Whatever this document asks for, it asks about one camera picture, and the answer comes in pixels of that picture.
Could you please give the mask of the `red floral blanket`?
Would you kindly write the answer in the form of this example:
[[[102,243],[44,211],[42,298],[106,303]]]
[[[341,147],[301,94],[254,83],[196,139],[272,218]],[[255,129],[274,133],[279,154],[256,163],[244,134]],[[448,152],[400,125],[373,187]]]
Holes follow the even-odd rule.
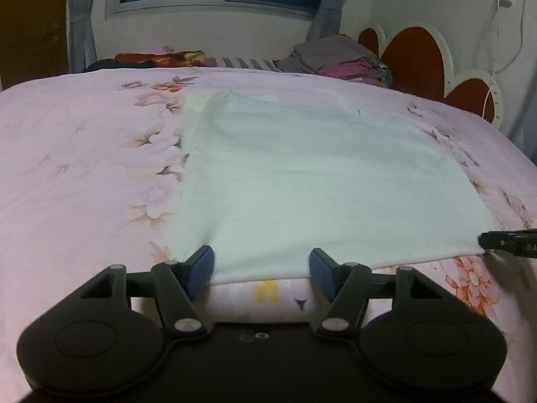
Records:
[[[161,68],[204,68],[207,65],[207,58],[203,51],[180,51],[166,54],[144,54],[144,53],[121,53],[114,57],[115,61],[125,64],[144,64],[151,62]]]

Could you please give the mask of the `left grey curtain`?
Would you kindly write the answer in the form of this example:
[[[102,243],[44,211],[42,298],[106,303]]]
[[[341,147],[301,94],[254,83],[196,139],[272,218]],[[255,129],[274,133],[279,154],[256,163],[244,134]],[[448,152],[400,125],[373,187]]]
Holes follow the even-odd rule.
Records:
[[[69,69],[81,73],[96,62],[96,46],[91,22],[94,0],[66,0],[68,9]]]

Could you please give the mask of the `stack of folded clothes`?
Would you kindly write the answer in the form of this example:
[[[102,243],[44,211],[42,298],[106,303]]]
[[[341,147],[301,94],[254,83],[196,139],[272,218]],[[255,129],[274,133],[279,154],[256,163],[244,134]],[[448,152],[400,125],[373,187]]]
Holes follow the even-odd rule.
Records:
[[[371,86],[390,87],[392,75],[381,59],[345,35],[314,39],[293,46],[274,62],[282,72],[331,77]]]

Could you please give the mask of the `red white scalloped headboard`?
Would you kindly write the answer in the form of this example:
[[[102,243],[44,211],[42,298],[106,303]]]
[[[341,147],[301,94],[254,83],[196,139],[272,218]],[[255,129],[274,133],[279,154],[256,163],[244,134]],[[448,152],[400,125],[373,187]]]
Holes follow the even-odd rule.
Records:
[[[503,98],[495,76],[482,69],[456,73],[448,43],[435,27],[410,25],[387,37],[381,27],[371,25],[359,33],[357,42],[387,65],[393,89],[459,108],[494,127],[501,126]]]

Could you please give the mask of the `pale green knit sweater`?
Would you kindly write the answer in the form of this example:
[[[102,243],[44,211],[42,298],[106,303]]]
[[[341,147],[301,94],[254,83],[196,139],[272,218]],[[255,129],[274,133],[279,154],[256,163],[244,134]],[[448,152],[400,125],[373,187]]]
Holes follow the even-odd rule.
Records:
[[[172,256],[209,245],[217,284],[307,277],[316,248],[369,267],[477,254],[497,226],[445,150],[375,113],[219,92],[184,146]]]

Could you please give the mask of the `striped grey white pillow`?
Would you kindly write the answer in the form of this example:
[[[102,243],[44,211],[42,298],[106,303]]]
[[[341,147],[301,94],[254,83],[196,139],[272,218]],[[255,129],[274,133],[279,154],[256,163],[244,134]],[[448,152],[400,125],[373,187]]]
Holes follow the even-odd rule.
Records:
[[[206,58],[207,68],[239,68],[278,72],[272,61],[262,58],[216,56]]]

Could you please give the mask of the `pink floral bed sheet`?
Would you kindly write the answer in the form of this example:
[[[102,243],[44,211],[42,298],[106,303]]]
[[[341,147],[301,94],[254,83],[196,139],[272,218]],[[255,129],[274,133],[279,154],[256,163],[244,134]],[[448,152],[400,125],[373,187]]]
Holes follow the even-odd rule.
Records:
[[[29,390],[24,328],[94,274],[149,270],[173,255],[183,137],[220,89],[382,114],[419,127],[463,168],[501,228],[536,224],[535,165],[495,127],[386,88],[238,69],[102,70],[1,94],[1,399]]]

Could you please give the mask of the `black garment on bed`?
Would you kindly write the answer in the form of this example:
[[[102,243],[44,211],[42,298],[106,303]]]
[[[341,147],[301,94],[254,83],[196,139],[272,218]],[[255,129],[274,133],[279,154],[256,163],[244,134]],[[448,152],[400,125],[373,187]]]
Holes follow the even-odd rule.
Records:
[[[156,63],[153,61],[146,61],[141,63],[127,63],[120,62],[115,59],[102,59],[93,64],[90,64],[83,70],[84,73],[95,72],[99,70],[108,69],[151,69],[156,68]]]

